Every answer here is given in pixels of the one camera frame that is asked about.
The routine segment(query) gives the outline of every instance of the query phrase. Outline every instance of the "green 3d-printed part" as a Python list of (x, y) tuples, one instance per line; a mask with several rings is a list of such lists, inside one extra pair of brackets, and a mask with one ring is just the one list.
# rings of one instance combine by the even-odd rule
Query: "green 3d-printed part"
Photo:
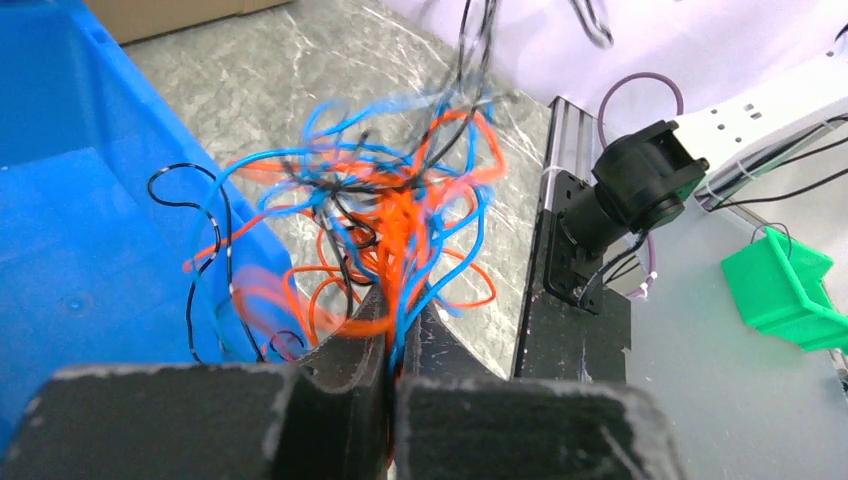
[(848, 347), (848, 319), (822, 285), (831, 266), (827, 255), (772, 228), (721, 262), (745, 323), (808, 352)]

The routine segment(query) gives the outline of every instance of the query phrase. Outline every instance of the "marble surface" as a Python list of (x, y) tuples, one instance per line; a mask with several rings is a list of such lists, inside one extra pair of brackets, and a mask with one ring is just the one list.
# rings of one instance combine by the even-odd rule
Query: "marble surface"
[[(453, 54), (378, 0), (300, 0), (129, 45), (126, 52), (221, 164), (296, 145), (307, 116), (325, 100), (346, 98), (355, 108), (419, 89), (443, 75)], [(489, 368), (505, 376), (521, 307), (548, 109), (518, 93), (518, 101), (501, 117), (500, 142), (509, 171), (495, 185), (486, 244), (478, 257), (498, 297), (446, 323)], [(381, 118), (374, 125), (381, 138), (391, 141), (403, 138), (415, 120)], [(236, 185), (252, 202), (263, 190), (244, 180)], [(272, 228), (295, 264), (317, 263), (318, 230), (309, 220), (277, 220)], [(470, 228), (450, 246), (467, 252), (474, 235)], [(318, 280), (300, 277), (299, 286), (309, 291)], [(485, 284), (473, 273), (445, 292), (454, 300), (486, 295)]]

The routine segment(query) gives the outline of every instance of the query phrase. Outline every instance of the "blue plastic bin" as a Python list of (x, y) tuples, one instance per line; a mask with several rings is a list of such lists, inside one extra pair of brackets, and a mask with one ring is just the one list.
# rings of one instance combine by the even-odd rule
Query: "blue plastic bin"
[[(175, 162), (219, 170), (77, 1), (0, 1), (0, 69), (2, 453), (30, 398), (61, 367), (192, 361), (190, 278), (181, 267), (196, 212), (154, 203), (146, 184)], [(210, 183), (185, 169), (156, 188), (163, 198), (199, 202)], [(238, 228), (254, 211), (226, 189)], [(206, 224), (203, 238), (212, 243)], [(236, 246), (236, 268), (290, 267), (264, 225)], [(237, 357), (222, 354), (208, 305), (219, 308), (241, 358), (250, 353), (227, 302), (224, 267), (221, 255), (204, 275), (213, 298), (195, 301), (195, 342), (208, 362)], [(300, 331), (290, 318), (280, 322)]]

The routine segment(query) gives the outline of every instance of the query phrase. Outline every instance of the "white backdrop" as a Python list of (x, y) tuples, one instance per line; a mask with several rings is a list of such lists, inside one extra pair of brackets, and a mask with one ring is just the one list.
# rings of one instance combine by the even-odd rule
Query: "white backdrop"
[[(383, 1), (456, 45), (464, 0)], [(687, 112), (700, 110), (826, 51), (848, 23), (848, 0), (606, 0), (615, 45), (601, 50), (569, 0), (498, 8), (496, 68), (544, 104), (561, 95), (592, 114), (613, 83), (645, 70), (676, 82)], [(637, 80), (613, 97), (607, 123), (627, 132), (673, 116), (666, 87)]]

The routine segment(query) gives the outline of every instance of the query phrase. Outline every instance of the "cable bundle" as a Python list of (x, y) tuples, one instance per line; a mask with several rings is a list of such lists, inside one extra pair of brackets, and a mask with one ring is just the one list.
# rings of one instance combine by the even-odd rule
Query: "cable bundle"
[(706, 210), (708, 212), (714, 212), (716, 210), (721, 210), (723, 208), (729, 208), (729, 207), (733, 207), (733, 206), (749, 205), (749, 204), (755, 204), (755, 203), (777, 202), (777, 201), (786, 200), (786, 199), (789, 199), (789, 198), (792, 198), (792, 197), (795, 197), (795, 196), (798, 196), (798, 195), (802, 195), (806, 192), (809, 192), (810, 190), (814, 190), (814, 189), (816, 189), (816, 188), (818, 188), (822, 185), (830, 183), (831, 181), (836, 180), (837, 178), (848, 174), (848, 169), (840, 170), (839, 172), (836, 172), (835, 174), (833, 174), (829, 177), (826, 177), (822, 180), (819, 180), (819, 181), (817, 181), (817, 182), (815, 182), (811, 185), (800, 188), (800, 189), (798, 189), (794, 192), (789, 192), (787, 194), (778, 195), (778, 196), (775, 196), (775, 197), (756, 198), (756, 199), (740, 200), (740, 201), (730, 201), (730, 197), (735, 195), (741, 188), (743, 188), (745, 185), (747, 185), (748, 182), (745, 181), (746, 177), (748, 179), (755, 180), (757, 177), (769, 173), (771, 171), (771, 169), (777, 169), (777, 168), (785, 167), (785, 166), (790, 165), (792, 163), (795, 163), (799, 160), (803, 160), (805, 158), (809, 158), (809, 157), (818, 155), (819, 153), (828, 151), (832, 148), (836, 148), (836, 147), (843, 145), (844, 143), (848, 142), (848, 138), (842, 138), (842, 139), (833, 141), (831, 143), (828, 143), (827, 145), (824, 145), (822, 147), (810, 150), (810, 151), (808, 151), (804, 154), (795, 155), (792, 158), (789, 158), (789, 159), (784, 160), (782, 162), (776, 163), (776, 160), (780, 156), (785, 155), (788, 152), (791, 152), (791, 151), (797, 149), (800, 146), (803, 146), (809, 140), (814, 139), (814, 137), (816, 135), (818, 135), (818, 134), (820, 134), (820, 133), (822, 133), (826, 130), (833, 130), (834, 128), (838, 128), (839, 126), (843, 125), (846, 121), (848, 121), (848, 115), (842, 114), (842, 115), (835, 116), (835, 117), (830, 118), (827, 121), (823, 122), (821, 125), (816, 125), (812, 128), (809, 128), (805, 132), (802, 132), (800, 134), (795, 135), (794, 138), (791, 138), (787, 141), (784, 141), (780, 144), (777, 144), (777, 145), (771, 147), (771, 149), (767, 152), (767, 154), (763, 155), (756, 162), (753, 162), (751, 165), (746, 166), (744, 170), (735, 174), (733, 177), (726, 180), (725, 182), (722, 182), (722, 185), (719, 186), (718, 188), (708, 188), (707, 189), (708, 193), (696, 195), (696, 199), (699, 202), (701, 202), (702, 204), (704, 204), (710, 197), (713, 197), (713, 198), (716, 198), (716, 199), (719, 200), (718, 203), (713, 205), (711, 208), (706, 208)]
[[(427, 304), (436, 302), (456, 314), (460, 309), (481, 306), (495, 298), (493, 282), (473, 263), (484, 240), (485, 213), (493, 195), (491, 184), (506, 172), (493, 117), (495, 103), (508, 96), (493, 95), (492, 86), (485, 78), (495, 7), (495, 1), (485, 2), (477, 38), (468, 47), (466, 25), (470, 1), (466, 3), (456, 75), (449, 72), (441, 85), (428, 92), (378, 101), (356, 114), (345, 113), (332, 127), (318, 129), (316, 125), (329, 111), (343, 107), (338, 101), (324, 103), (306, 122), (302, 146), (249, 155), (231, 162), (217, 178), (204, 172), (214, 182), (199, 205), (164, 202), (153, 193), (156, 178), (177, 166), (163, 169), (151, 178), (149, 192), (154, 200), (198, 210), (189, 239), (191, 260), (184, 265), (193, 278), (186, 321), (190, 349), (197, 361), (200, 359), (191, 339), (192, 297), (200, 284), (200, 275), (222, 248), (227, 252), (232, 303), (251, 339), (257, 361), (271, 360), (269, 353), (273, 352), (283, 360), (292, 360), (294, 355), (287, 347), (293, 343), (315, 346), (321, 331), (352, 337), (385, 333), (395, 371), (403, 355), (405, 333)], [(477, 65), (473, 65), (475, 60), (479, 61)], [(393, 148), (372, 140), (377, 136), (374, 130), (366, 129), (352, 138), (352, 132), (366, 120), (407, 111), (423, 112), (419, 122), (423, 128), (413, 132), (407, 142), (412, 145), (407, 148)], [(464, 165), (451, 166), (445, 156), (463, 137)], [(493, 163), (484, 165), (478, 158), (481, 141), (491, 151)], [(259, 215), (238, 231), (232, 231), (228, 212), (227, 232), (222, 237), (209, 208), (216, 195), (223, 192), (223, 183), (234, 173), (273, 185), (258, 201)], [(305, 194), (306, 200), (294, 205), (276, 203), (281, 195), (290, 192)], [(450, 214), (460, 205), (464, 214), (452, 221)], [(258, 266), (232, 272), (232, 255), (238, 238), (264, 219), (291, 215), (304, 215), (321, 228), (316, 239), (319, 265), (294, 267), (282, 275)], [(210, 222), (215, 229), (215, 244), (195, 253), (204, 222)], [(468, 255), (446, 247), (449, 238), (471, 225), (476, 225), (477, 236)], [(325, 238), (334, 262), (324, 252)], [(459, 264), (444, 276), (432, 278), (434, 267), (446, 256), (458, 259)], [(444, 287), (469, 267), (483, 277), (490, 295), (466, 304), (444, 299), (441, 295)], [(299, 295), (294, 286), (293, 275), (303, 272), (327, 275), (309, 298)], [(339, 287), (346, 295), (343, 314), (317, 305), (318, 296), (330, 285)], [(355, 286), (379, 288), (388, 303), (389, 314), (376, 321), (353, 320), (355, 304), (361, 301)], [(252, 309), (252, 300), (272, 304), (292, 315), (306, 338), (301, 339), (291, 330), (270, 327), (273, 319), (263, 318), (262, 313)], [(255, 333), (266, 339), (264, 345), (259, 346), (253, 339)], [(228, 348), (230, 342), (220, 330), (218, 335)]]

